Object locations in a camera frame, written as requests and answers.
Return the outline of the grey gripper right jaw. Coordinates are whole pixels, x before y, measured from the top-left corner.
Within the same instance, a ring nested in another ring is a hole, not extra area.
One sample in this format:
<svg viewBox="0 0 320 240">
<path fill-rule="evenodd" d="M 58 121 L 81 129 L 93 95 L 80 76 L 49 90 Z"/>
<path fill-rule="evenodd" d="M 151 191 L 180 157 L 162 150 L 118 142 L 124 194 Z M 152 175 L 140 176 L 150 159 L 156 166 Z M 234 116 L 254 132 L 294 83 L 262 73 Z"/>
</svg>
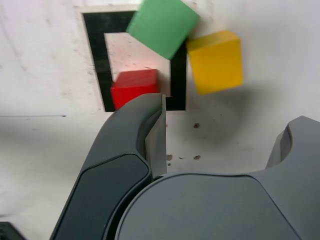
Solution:
<svg viewBox="0 0 320 240">
<path fill-rule="evenodd" d="M 276 138 L 266 168 L 166 174 L 129 204 L 117 240 L 317 240 L 320 124 L 300 116 Z"/>
</svg>

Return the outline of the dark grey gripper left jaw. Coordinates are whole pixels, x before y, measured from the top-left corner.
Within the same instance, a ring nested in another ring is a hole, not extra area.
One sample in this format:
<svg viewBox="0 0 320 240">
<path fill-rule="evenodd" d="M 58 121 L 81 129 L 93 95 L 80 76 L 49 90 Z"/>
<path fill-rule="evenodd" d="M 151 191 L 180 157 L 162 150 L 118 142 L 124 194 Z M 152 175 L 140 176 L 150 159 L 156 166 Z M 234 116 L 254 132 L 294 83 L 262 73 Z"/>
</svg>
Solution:
<svg viewBox="0 0 320 240">
<path fill-rule="evenodd" d="M 165 114 L 165 97 L 149 93 L 107 119 L 51 234 L 53 240 L 114 239 L 127 206 L 153 182 L 145 140 Z"/>
</svg>

